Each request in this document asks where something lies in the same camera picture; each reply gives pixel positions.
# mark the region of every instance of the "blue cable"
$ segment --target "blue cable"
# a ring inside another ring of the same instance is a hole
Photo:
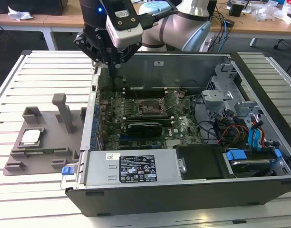
[[[223,24],[224,24],[224,33],[223,33],[223,40],[222,40],[222,43],[220,45],[220,48],[218,49],[217,52],[220,52],[220,50],[222,49],[223,45],[224,45],[224,42],[225,42],[225,37],[226,37],[226,33],[227,33],[227,24],[226,24],[226,21],[225,19],[223,19]]]

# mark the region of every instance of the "regulatory label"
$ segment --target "regulatory label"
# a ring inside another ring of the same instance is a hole
[[[120,153],[107,153],[107,160],[119,160]]]
[[[154,155],[120,157],[119,173],[121,183],[157,181]]]
[[[128,16],[128,10],[117,11],[117,12],[115,12],[115,15],[118,18],[125,18]]]

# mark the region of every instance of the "white slatted platform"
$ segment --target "white slatted platform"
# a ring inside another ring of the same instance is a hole
[[[273,58],[265,57],[262,53],[241,53],[240,56],[291,126],[291,78]],[[248,97],[254,100],[247,86],[243,85],[243,88]]]
[[[54,93],[66,93],[72,110],[85,106],[90,68],[90,59],[81,52],[33,52],[20,57],[0,89],[0,228],[291,227],[291,192],[264,206],[86,218],[60,190],[61,174],[3,176],[2,169],[22,125],[24,108],[37,105],[41,111],[53,110],[50,101]],[[265,80],[262,74],[257,77]],[[280,80],[277,74],[272,79]],[[232,220],[238,219],[247,223],[234,225]]]

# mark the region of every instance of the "power supply label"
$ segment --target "power supply label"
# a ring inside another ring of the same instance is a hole
[[[154,155],[120,157],[119,181],[121,183],[157,181]]]

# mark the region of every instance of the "motherboard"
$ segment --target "motherboard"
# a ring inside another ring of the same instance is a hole
[[[202,143],[184,90],[100,92],[103,150],[172,148]]]

